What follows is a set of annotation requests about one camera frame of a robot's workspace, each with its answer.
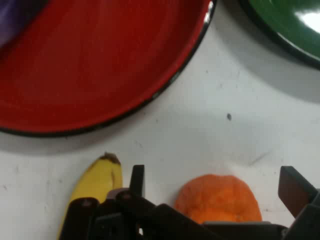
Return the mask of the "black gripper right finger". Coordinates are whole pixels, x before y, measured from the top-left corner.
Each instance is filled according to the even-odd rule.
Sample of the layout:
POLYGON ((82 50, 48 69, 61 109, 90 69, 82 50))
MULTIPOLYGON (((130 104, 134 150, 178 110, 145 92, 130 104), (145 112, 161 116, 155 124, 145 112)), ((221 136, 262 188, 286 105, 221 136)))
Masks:
POLYGON ((278 196, 294 221, 283 233, 284 240, 320 238, 320 190, 293 166, 280 168, 278 196))

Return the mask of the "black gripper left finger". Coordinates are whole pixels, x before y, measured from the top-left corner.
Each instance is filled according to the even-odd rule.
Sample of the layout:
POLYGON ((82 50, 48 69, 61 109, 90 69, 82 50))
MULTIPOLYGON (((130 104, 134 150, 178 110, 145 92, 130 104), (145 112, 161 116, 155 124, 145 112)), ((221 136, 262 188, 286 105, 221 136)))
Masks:
POLYGON ((104 202, 78 197, 67 208, 60 240, 218 240, 220 236, 166 204, 144 197, 145 167, 134 165, 128 188, 104 202))

